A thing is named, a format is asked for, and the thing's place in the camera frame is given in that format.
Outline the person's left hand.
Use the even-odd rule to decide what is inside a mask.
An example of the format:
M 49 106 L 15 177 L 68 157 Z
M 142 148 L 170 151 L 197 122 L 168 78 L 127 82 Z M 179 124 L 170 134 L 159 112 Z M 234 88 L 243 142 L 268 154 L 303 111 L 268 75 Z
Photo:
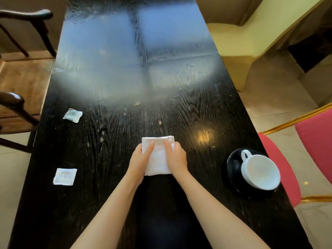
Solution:
M 134 150 L 128 170 L 125 177 L 131 180 L 136 187 L 138 187 L 144 178 L 144 173 L 147 167 L 147 163 L 143 162 L 142 143 L 140 143 Z

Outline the person's right hand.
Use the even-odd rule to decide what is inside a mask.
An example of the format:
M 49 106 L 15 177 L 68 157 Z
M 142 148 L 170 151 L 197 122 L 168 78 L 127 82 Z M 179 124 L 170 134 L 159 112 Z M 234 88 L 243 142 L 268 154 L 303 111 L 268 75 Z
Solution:
M 173 151 L 173 162 L 167 165 L 174 178 L 179 180 L 188 173 L 186 152 L 179 142 L 174 142 Z

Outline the cream covered chair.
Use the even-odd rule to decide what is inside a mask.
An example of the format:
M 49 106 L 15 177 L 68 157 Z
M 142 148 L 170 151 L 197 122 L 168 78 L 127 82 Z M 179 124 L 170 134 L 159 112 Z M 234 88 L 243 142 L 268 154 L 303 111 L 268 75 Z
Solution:
M 252 63 L 323 1 L 263 0 L 243 26 L 207 24 L 237 91 L 243 91 Z

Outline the pink chair with gold frame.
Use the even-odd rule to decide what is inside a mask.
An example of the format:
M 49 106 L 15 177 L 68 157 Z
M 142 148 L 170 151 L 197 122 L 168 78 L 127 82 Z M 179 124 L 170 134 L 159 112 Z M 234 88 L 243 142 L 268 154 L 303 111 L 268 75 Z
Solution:
M 258 135 L 293 207 L 332 204 L 332 102 Z

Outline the person's left forearm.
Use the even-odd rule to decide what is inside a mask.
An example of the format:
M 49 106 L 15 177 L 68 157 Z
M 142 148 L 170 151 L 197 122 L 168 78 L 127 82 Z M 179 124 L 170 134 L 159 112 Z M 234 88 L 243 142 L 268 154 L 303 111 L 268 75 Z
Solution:
M 116 249 L 144 172 L 128 171 L 70 249 Z

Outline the white cloth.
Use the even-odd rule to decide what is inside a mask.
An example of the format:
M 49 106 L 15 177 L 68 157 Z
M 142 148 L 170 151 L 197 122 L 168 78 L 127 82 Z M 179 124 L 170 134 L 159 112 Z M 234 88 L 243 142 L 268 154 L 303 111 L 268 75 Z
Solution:
M 174 151 L 174 136 L 142 138 L 142 153 L 147 150 L 147 147 L 151 142 L 155 143 L 154 150 L 150 155 L 144 176 L 165 175 L 172 173 L 167 164 L 165 140 L 168 140 L 168 142 L 171 144 L 172 150 Z

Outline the black saucer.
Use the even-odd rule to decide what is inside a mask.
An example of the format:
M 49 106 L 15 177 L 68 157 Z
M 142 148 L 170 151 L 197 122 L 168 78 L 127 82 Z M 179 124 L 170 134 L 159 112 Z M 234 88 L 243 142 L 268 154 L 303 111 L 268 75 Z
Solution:
M 275 192 L 278 187 L 271 191 L 259 190 L 257 188 L 252 187 L 243 178 L 241 173 L 241 165 L 242 165 L 241 151 L 245 149 L 249 150 L 253 155 L 254 154 L 264 155 L 263 153 L 250 148 L 240 148 L 233 151 L 228 157 L 225 165 L 226 175 L 230 186 L 236 193 L 247 199 L 261 201 L 271 198 L 273 192 Z

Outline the white coffee cup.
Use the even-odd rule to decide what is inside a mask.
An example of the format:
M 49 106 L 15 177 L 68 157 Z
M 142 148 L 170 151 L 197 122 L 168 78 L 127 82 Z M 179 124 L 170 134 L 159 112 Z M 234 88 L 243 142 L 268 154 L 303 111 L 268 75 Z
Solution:
M 252 187 L 271 191 L 279 186 L 280 171 L 271 159 L 264 155 L 253 155 L 246 149 L 241 151 L 241 159 L 242 176 Z

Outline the person's right forearm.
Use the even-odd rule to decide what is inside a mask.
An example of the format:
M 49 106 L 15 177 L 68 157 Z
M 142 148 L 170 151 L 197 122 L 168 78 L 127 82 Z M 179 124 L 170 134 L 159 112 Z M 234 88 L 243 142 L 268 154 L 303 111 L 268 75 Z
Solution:
M 249 226 L 210 194 L 186 168 L 171 169 L 212 249 L 271 249 Z

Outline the white sachet packet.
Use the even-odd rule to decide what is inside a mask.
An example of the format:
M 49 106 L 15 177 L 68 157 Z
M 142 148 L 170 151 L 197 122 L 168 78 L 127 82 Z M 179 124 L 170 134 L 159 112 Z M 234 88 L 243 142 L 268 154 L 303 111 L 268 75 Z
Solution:
M 71 121 L 73 123 L 78 123 L 82 115 L 83 112 L 77 111 L 73 108 L 69 108 L 62 119 Z
M 72 186 L 76 177 L 77 169 L 64 169 L 57 168 L 53 184 L 54 185 L 63 185 L 63 186 Z

